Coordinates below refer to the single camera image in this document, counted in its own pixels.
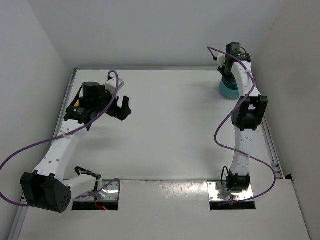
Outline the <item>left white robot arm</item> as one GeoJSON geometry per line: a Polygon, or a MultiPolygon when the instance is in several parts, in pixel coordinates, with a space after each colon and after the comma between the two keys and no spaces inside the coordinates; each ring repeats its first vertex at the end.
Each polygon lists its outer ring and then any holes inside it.
{"type": "Polygon", "coordinates": [[[28,206],[63,213],[73,199],[101,189],[102,176],[90,170],[77,166],[77,177],[65,180],[64,176],[77,145],[89,132],[94,118],[107,114],[124,121],[132,113],[127,96],[123,97],[122,106],[118,106],[116,91],[124,84],[122,79],[114,78],[105,84],[82,84],[66,109],[59,130],[60,138],[53,141],[33,172],[25,172],[20,179],[28,206]]]}

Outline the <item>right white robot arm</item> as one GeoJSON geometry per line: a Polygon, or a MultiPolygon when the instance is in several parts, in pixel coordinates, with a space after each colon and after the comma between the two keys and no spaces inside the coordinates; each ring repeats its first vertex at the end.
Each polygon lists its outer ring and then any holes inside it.
{"type": "Polygon", "coordinates": [[[251,71],[251,57],[241,44],[226,45],[226,53],[218,57],[221,84],[228,89],[237,87],[239,100],[231,114],[235,129],[234,155],[227,170],[225,188],[230,192],[242,192],[250,186],[250,158],[254,133],[262,123],[268,98],[261,95],[251,71]]]}

